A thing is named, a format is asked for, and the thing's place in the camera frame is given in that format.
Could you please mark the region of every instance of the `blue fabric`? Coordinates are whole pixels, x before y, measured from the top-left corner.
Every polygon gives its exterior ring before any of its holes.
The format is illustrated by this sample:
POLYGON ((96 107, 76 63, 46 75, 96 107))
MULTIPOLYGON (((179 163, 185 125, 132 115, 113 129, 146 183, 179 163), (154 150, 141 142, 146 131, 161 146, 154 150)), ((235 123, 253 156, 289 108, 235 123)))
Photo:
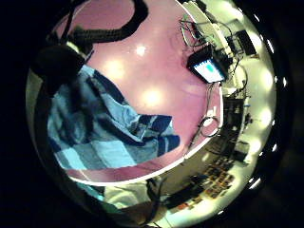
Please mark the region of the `blue fabric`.
POLYGON ((89 66, 52 98, 47 131, 64 169, 133 166, 180 144, 172 117, 138 114, 113 83, 89 66))

